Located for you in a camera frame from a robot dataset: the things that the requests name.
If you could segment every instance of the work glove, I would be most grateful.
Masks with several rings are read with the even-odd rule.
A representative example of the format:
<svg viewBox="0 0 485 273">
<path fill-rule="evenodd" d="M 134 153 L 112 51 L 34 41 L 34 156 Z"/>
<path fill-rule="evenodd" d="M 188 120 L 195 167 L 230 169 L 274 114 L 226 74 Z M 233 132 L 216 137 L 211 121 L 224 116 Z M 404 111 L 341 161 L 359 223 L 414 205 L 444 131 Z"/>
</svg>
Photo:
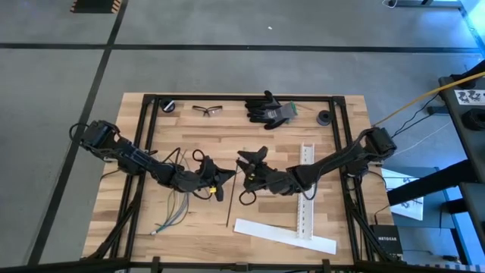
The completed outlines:
<svg viewBox="0 0 485 273">
<path fill-rule="evenodd" d="M 281 105 L 267 90 L 264 91 L 264 99 L 246 100 L 244 106 L 248 109 L 249 121 L 265 123 L 266 130 L 279 127 L 297 115 L 295 104 Z"/>
</svg>

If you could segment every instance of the wooden table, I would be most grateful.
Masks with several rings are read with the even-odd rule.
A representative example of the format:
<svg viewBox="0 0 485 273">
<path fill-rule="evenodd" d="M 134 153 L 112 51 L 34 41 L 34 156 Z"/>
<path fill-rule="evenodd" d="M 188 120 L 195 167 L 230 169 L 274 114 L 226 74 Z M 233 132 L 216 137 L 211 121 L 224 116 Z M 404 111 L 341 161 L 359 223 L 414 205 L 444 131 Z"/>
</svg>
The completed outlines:
<svg viewBox="0 0 485 273">
<path fill-rule="evenodd" d="M 120 128 L 121 135 L 131 140 L 135 136 L 143 95 L 125 93 L 117 117 L 116 125 Z M 356 137 L 362 130 L 370 127 L 364 96 L 346 96 L 346 102 L 352 135 Z M 192 110 L 193 105 L 223 105 L 224 110 L 219 115 L 208 118 L 202 117 L 200 111 Z M 192 171 L 199 168 L 191 158 L 194 149 L 201 149 L 219 167 L 227 169 L 236 167 L 238 150 L 257 151 L 262 146 L 269 149 L 266 158 L 268 165 L 281 170 L 299 163 L 301 143 L 315 144 L 315 161 L 335 152 L 331 127 L 322 127 L 315 120 L 317 113 L 328 108 L 328 104 L 297 102 L 296 105 L 298 116 L 290 124 L 284 124 L 275 130 L 265 130 L 263 124 L 249 122 L 244 102 L 241 101 L 177 101 L 174 112 L 165 114 L 158 111 L 152 149 L 159 151 L 160 159 L 177 147 L 187 149 L 186 159 Z M 146 117 L 142 145 L 146 139 L 150 113 Z M 342 143 L 345 143 L 340 114 L 337 115 L 337 120 Z M 105 173 L 115 170 L 116 167 L 116 164 L 107 164 Z M 115 225 L 125 177 L 125 174 L 117 172 L 101 181 L 84 246 L 84 256 L 92 253 Z M 226 220 L 233 179 L 224 185 L 223 202 L 217 202 L 215 198 L 204 201 L 191 196 L 189 213 L 185 220 L 152 236 L 149 233 L 156 228 L 155 223 L 162 223 L 166 217 L 170 190 L 159 186 L 147 175 L 132 260 L 151 262 L 153 256 L 160 256 L 163 262 L 321 264 L 322 259 L 329 259 L 333 265 L 353 264 L 338 171 L 332 171 L 321 178 L 314 200 L 314 235 L 336 240 L 336 255 L 234 233 L 236 218 L 296 230 L 297 195 L 275 196 L 262 193 L 258 194 L 255 204 L 243 206 L 238 200 L 243 191 L 243 179 L 243 174 L 236 176 L 228 227 Z M 372 222 L 374 213 L 389 204 L 383 181 L 375 174 L 368 174 L 364 177 L 362 190 L 368 219 Z M 380 224 L 393 223 L 389 209 L 380 212 L 378 218 Z M 125 240 L 126 232 L 121 240 L 121 249 L 124 249 Z"/>
</svg>

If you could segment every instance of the concrete floor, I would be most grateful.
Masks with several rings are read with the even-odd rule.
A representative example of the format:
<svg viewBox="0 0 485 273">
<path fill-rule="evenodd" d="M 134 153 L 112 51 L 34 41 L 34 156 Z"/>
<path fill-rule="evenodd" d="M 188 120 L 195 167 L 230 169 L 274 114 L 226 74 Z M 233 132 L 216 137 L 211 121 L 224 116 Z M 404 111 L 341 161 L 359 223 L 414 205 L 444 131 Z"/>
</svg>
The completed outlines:
<svg viewBox="0 0 485 273">
<path fill-rule="evenodd" d="M 0 43 L 105 43 L 116 15 L 72 14 L 71 4 L 0 2 Z M 458 11 L 391 10 L 380 1 L 359 0 L 131 1 L 116 43 L 476 46 Z M 0 49 L 0 146 L 6 151 L 0 159 L 0 267 L 24 264 L 30 254 L 69 145 L 67 129 L 80 116 L 101 55 L 101 50 Z M 90 119 L 114 121 L 125 92 L 269 89 L 363 94 L 375 122 L 437 87 L 438 77 L 461 73 L 480 60 L 473 54 L 113 51 Z M 394 132 L 423 104 L 386 128 Z M 432 117 L 396 143 L 405 149 L 448 122 Z M 387 163 L 443 168 L 462 160 L 453 126 L 441 132 Z M 80 257 L 102 166 L 78 152 L 42 262 Z"/>
</svg>

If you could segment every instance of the yellow wire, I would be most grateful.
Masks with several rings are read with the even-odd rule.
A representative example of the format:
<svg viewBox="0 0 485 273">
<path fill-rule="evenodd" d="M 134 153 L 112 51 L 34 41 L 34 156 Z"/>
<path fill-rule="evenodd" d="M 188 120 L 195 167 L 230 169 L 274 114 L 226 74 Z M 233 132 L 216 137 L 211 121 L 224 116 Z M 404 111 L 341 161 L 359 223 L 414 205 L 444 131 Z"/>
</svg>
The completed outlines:
<svg viewBox="0 0 485 273">
<path fill-rule="evenodd" d="M 475 74 L 473 76 L 469 76 L 469 77 L 466 77 L 465 79 L 462 79 L 462 80 L 457 80 L 455 81 L 454 83 L 449 83 L 449 84 L 446 84 L 445 86 L 441 86 L 439 88 L 436 88 L 436 89 L 433 89 L 431 90 L 430 92 L 424 94 L 424 95 L 421 95 L 419 97 L 417 97 L 416 99 L 413 99 L 410 103 L 408 103 L 407 105 L 404 105 L 402 106 L 400 109 L 398 109 L 397 111 L 393 112 L 391 115 L 388 115 L 387 117 L 385 117 L 384 119 L 382 119 L 381 121 L 375 123 L 374 125 L 372 125 L 372 127 L 376 127 L 377 125 L 383 123 L 384 121 L 387 121 L 388 119 L 390 119 L 392 116 L 394 116 L 395 114 L 399 113 L 400 111 L 406 109 L 407 107 L 415 104 L 416 102 L 419 102 L 420 100 L 426 98 L 427 96 L 430 96 L 430 95 L 433 95 L 433 94 L 436 94 L 440 91 L 443 91 L 445 89 L 448 89 L 450 87 L 454 87 L 454 86 L 457 86 L 461 83 L 464 83 L 464 82 L 468 82 L 469 80 L 474 80 L 474 79 L 477 79 L 479 77 L 484 77 L 485 76 L 485 72 L 481 72 L 479 74 Z"/>
</svg>

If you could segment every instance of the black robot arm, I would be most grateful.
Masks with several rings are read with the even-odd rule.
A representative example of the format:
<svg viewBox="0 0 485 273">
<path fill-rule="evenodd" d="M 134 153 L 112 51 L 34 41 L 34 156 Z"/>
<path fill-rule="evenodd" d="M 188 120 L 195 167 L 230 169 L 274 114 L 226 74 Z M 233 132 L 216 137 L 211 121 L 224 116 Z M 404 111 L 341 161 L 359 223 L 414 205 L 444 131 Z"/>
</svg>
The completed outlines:
<svg viewBox="0 0 485 273">
<path fill-rule="evenodd" d="M 350 177 L 365 174 L 369 162 L 389 158 L 394 151 L 396 145 L 390 135 L 386 129 L 378 127 L 363 130 L 352 145 L 312 165 L 297 165 L 287 168 L 286 171 L 272 169 L 263 162 L 268 152 L 265 146 L 257 152 L 238 151 L 241 157 L 236 163 L 246 174 L 246 190 L 241 195 L 255 195 L 256 190 L 262 189 L 269 189 L 272 193 L 281 195 L 305 192 L 310 190 L 322 175 L 340 167 L 346 167 L 346 174 Z"/>
<path fill-rule="evenodd" d="M 154 152 L 144 152 L 136 148 L 128 139 L 120 135 L 120 130 L 114 124 L 107 121 L 93 121 L 80 138 L 79 145 L 90 151 L 95 157 L 102 160 L 114 158 L 118 162 L 120 170 L 127 174 L 138 175 L 144 171 L 157 180 L 165 187 L 175 189 L 179 192 L 194 192 L 205 187 L 212 188 L 218 201 L 222 201 L 224 192 L 222 185 L 229 180 L 236 172 L 219 168 L 214 161 L 204 155 L 200 150 L 194 151 L 192 157 L 200 162 L 200 169 L 192 172 L 185 171 L 182 165 L 167 160 L 177 152 L 180 154 L 180 148 L 174 150 L 164 161 L 160 162 L 152 157 Z M 202 157 L 196 158 L 199 152 Z"/>
</svg>

